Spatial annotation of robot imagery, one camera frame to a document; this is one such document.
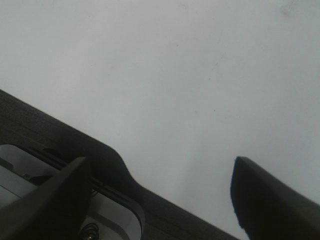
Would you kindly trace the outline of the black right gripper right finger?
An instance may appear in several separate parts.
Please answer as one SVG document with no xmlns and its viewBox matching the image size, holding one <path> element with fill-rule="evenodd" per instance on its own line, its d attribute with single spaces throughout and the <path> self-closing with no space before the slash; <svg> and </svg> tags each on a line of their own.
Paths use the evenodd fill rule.
<svg viewBox="0 0 320 240">
<path fill-rule="evenodd" d="M 318 240 L 320 206 L 238 156 L 230 197 L 238 223 L 251 240 Z"/>
</svg>

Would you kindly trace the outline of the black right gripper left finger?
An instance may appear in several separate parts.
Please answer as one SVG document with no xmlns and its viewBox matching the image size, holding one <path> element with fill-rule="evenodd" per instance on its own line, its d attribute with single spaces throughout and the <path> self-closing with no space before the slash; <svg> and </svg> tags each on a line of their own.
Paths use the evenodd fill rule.
<svg viewBox="0 0 320 240">
<path fill-rule="evenodd" d="M 90 206 L 90 161 L 78 157 L 0 210 L 2 240 L 76 240 Z"/>
</svg>

